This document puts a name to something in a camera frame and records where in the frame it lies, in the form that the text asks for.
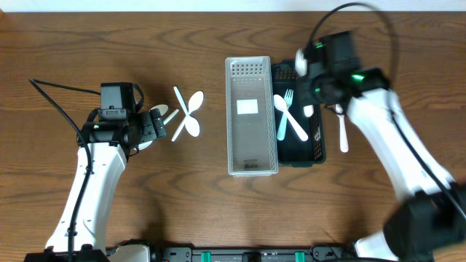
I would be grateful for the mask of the white plastic spoon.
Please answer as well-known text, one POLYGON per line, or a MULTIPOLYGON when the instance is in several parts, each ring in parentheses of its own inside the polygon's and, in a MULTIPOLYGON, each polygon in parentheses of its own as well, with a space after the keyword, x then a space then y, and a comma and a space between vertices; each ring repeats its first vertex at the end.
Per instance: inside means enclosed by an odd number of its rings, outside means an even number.
MULTIPOLYGON (((176 109, 174 110, 166 119, 164 119, 163 121, 163 124, 164 125, 167 125, 177 114, 178 114, 179 110, 176 109)), ((152 142, 145 142, 145 143, 141 143, 139 146, 138 146, 138 149, 141 151, 141 150, 144 150, 145 148, 149 147, 150 145, 152 144, 152 142)))
POLYGON ((152 110, 155 110, 155 109, 158 109, 159 112, 160 112, 160 115, 161 115, 161 116, 164 116, 164 115, 167 113, 167 111, 168 111, 168 106, 165 105, 165 104, 159 104, 159 105, 153 106, 153 107, 151 108, 151 111, 152 111, 152 110))

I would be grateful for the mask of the white plastic fork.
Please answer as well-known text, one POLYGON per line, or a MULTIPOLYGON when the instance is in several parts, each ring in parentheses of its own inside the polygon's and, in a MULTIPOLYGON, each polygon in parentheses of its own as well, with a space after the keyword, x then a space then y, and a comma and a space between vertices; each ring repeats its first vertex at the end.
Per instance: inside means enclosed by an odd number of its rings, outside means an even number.
POLYGON ((335 111, 336 111, 336 114, 337 114, 337 116, 339 118, 339 145, 340 145, 340 150, 343 153, 347 153, 349 151, 349 145, 348 145, 348 140, 347 140, 346 125, 345 125, 345 121, 344 121, 344 112, 343 112, 343 108, 341 107, 340 104, 336 104, 335 111))
MULTIPOLYGON (((295 70, 300 77, 303 77, 307 74, 307 60, 304 57, 303 49, 298 49, 296 51, 295 70)), ((314 106, 304 106, 303 111, 305 117, 310 118, 314 114, 314 106)))

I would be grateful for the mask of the pale pink plastic spoon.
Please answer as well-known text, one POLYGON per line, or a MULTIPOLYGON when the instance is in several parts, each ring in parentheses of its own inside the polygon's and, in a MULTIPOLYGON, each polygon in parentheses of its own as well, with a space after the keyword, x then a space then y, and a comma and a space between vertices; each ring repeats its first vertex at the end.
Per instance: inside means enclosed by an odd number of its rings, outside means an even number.
POLYGON ((275 108, 279 111, 282 111, 286 115, 288 121, 291 123, 291 126, 293 127, 295 133, 298 135, 300 140, 307 141, 309 139, 308 134, 304 131, 301 125, 294 119, 294 117, 289 112, 285 99, 282 98, 280 95, 274 95, 273 99, 275 108))

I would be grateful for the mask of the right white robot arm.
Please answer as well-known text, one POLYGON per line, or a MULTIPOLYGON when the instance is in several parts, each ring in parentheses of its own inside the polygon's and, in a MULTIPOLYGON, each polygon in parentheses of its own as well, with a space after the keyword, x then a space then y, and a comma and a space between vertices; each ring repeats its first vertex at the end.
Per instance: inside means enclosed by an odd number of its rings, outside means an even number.
POLYGON ((354 243, 356 257, 428 261, 434 250, 464 242, 465 187, 424 146, 382 71, 362 71, 354 63, 333 70, 327 62, 300 57, 295 69, 304 114, 312 105, 341 105, 370 143, 400 203, 380 232, 354 243))

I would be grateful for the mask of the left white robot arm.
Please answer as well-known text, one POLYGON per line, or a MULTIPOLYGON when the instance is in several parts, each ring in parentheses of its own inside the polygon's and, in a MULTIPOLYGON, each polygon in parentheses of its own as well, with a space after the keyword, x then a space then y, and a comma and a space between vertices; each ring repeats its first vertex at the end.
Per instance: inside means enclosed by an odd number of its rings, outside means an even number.
POLYGON ((68 250, 67 230, 84 182, 88 162, 92 162, 92 174, 77 213, 73 249, 78 251, 82 245, 92 245, 100 250, 106 249, 108 218, 119 178, 126 168, 127 157, 120 145, 113 146, 109 142, 90 143, 88 148, 90 158, 87 157, 85 148, 81 147, 77 151, 76 175, 65 209, 54 233, 45 245, 55 252, 68 250))

